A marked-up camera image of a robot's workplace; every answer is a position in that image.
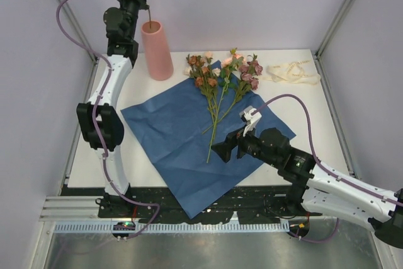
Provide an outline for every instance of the rose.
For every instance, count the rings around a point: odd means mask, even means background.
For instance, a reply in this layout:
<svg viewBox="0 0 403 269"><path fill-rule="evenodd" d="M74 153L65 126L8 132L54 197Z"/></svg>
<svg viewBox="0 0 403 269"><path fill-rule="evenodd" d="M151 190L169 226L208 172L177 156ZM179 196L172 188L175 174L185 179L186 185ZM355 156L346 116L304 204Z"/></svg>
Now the rose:
<svg viewBox="0 0 403 269"><path fill-rule="evenodd" d="M242 61L242 63L243 63L243 64L246 64L246 59L245 59L245 57L244 57L243 55L241 55L241 54L235 54L234 56L235 56L236 59L239 59L239 58L243 57L244 60Z"/></svg>
<svg viewBox="0 0 403 269"><path fill-rule="evenodd" d="M190 65L196 64L196 62L197 62L197 57L196 56L191 56L189 61L188 61L188 63Z"/></svg>
<svg viewBox="0 0 403 269"><path fill-rule="evenodd" d="M196 81L195 81L195 86L197 87L197 88L199 88L200 86L202 86L203 85L203 78L202 77L197 77L196 78Z"/></svg>
<svg viewBox="0 0 403 269"><path fill-rule="evenodd" d="M247 72L249 70L249 66L241 66L238 71L240 73Z"/></svg>
<svg viewBox="0 0 403 269"><path fill-rule="evenodd" d="M187 67L184 71L183 71L183 74L185 75L185 76L188 76L188 77L190 77L190 72L192 71L192 68L191 67Z"/></svg>
<svg viewBox="0 0 403 269"><path fill-rule="evenodd" d="M241 79L243 81L248 81L249 82L250 80L252 80L252 75L248 74L248 73L244 73L244 74L241 75Z"/></svg>
<svg viewBox="0 0 403 269"><path fill-rule="evenodd" d="M218 77L221 73L221 70L217 67L212 72L213 72L213 74L215 74Z"/></svg>
<svg viewBox="0 0 403 269"><path fill-rule="evenodd" d="M207 82L209 83L209 85L211 85L211 87L214 87L217 85L217 80L213 79L213 78L208 78Z"/></svg>
<svg viewBox="0 0 403 269"><path fill-rule="evenodd" d="M221 62L221 67L229 66L232 62L232 57L226 58L223 62Z"/></svg>
<svg viewBox="0 0 403 269"><path fill-rule="evenodd" d="M211 53L211 52L205 52L205 53L204 53L204 56L205 56L207 59L210 59L210 58L213 58L213 53Z"/></svg>
<svg viewBox="0 0 403 269"><path fill-rule="evenodd" d="M256 75L260 76L262 75L263 67L258 64L254 67L254 71Z"/></svg>
<svg viewBox="0 0 403 269"><path fill-rule="evenodd" d="M253 77L251 79L250 83L251 83L252 90L258 89L259 80L257 78Z"/></svg>

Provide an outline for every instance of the blue cloth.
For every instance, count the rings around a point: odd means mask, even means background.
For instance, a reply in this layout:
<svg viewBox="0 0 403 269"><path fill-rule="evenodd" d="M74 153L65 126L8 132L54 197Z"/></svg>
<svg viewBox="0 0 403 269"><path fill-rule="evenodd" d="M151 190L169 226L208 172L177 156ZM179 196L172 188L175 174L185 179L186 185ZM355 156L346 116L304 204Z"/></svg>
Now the blue cloth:
<svg viewBox="0 0 403 269"><path fill-rule="evenodd" d="M214 67L219 66L220 62L216 62ZM234 95L230 89L221 104L221 114L226 112ZM244 125L239 117L241 111L250 105L258 108L263 103L259 95L246 94L218 124L215 142L222 142L229 132ZM206 163L212 134L210 129L202 135L212 124L207 106L206 97L195 87L194 80L187 79L143 104L122 110L151 163L191 219L262 165L248 155L236 159L236 148L228 163L213 151ZM264 129L276 127L290 139L295 137L269 108L261 114L257 136Z"/></svg>

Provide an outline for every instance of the tabletop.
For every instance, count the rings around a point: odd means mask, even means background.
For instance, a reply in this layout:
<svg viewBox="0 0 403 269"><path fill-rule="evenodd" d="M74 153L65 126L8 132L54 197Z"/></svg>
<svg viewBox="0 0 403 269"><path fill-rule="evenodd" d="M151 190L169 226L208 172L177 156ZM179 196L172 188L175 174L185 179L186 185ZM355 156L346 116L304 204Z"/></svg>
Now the tabletop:
<svg viewBox="0 0 403 269"><path fill-rule="evenodd" d="M238 51L242 55L258 55L259 63L263 66L263 77L267 73L268 66L278 64L307 61L302 65L307 74L317 72L315 62L310 50L250 50ZM229 52L213 52L215 60L224 60L230 57ZM144 54L139 54L135 66L125 84L118 99L116 112L125 127L125 136L121 145L122 161L125 173L132 187L154 187L166 186L155 167L149 161L143 148L133 135L120 113L120 110L143 103L149 98L162 93L172 86L185 80L183 74L187 67L185 57L188 52L171 53L174 74L165 81L156 81L150 78L147 72ZM103 74L106 64L100 61L96 71L93 90L97 87ZM327 105L321 84L288 84L274 83L261 79L259 88L255 91L262 99L269 100L279 94L294 94L306 104L312 121L312 136L315 151L318 157L339 170L348 174L346 162L343 157L338 136L334 128L332 117ZM302 107L291 98L283 98L272 104L270 109L282 119L297 135L291 140L295 148L310 152L307 132L307 120ZM277 175L277 170L267 164L262 164L254 173L238 184L238 186L261 186L261 185L286 185L289 182ZM96 188L104 187L105 181L101 164L80 135L74 161L68 182L69 188Z"/></svg>

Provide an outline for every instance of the lavender wall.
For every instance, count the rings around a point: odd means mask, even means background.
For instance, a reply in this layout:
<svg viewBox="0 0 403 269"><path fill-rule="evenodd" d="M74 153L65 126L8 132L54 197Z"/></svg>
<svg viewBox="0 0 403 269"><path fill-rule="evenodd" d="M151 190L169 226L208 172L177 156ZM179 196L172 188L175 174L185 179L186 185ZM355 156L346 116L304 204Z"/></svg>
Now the lavender wall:
<svg viewBox="0 0 403 269"><path fill-rule="evenodd" d="M64 172L92 63L59 32L56 0L0 6L0 268L25 268L45 197Z"/></svg>
<svg viewBox="0 0 403 269"><path fill-rule="evenodd" d="M356 169L391 190L403 187L402 51L402 0L356 0L323 57Z"/></svg>
<svg viewBox="0 0 403 269"><path fill-rule="evenodd" d="M343 0L148 0L173 51L317 49ZM73 0L91 45L106 50L103 12L114 0ZM147 19L140 14L139 23ZM139 31L137 41L141 39Z"/></svg>

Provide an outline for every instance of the silver floor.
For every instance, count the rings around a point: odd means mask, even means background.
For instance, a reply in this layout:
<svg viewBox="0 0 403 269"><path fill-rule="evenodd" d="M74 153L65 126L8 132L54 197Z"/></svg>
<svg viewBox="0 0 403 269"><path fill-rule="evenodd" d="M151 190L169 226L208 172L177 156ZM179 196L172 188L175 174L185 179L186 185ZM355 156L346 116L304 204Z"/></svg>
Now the silver floor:
<svg viewBox="0 0 403 269"><path fill-rule="evenodd" d="M333 220L315 220L309 237L326 237L333 227ZM70 251L91 251L111 238L109 234L54 234L45 268L382 268L369 232L343 221L326 244L304 243L278 232L146 234L127 242L111 241L85 255L59 253L62 245Z"/></svg>

